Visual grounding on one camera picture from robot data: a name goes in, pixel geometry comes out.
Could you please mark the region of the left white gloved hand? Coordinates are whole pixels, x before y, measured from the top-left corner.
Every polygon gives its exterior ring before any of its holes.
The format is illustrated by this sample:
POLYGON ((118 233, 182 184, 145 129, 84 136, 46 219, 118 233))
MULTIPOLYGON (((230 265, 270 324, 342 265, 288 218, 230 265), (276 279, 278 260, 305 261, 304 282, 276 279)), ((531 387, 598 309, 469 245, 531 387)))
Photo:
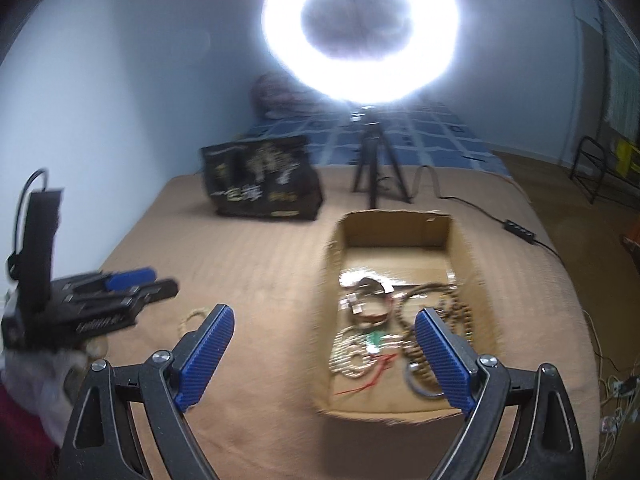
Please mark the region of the left white gloved hand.
POLYGON ((89 339, 78 349, 4 350, 1 382, 29 413, 68 413, 90 365, 105 358, 105 336, 89 339))

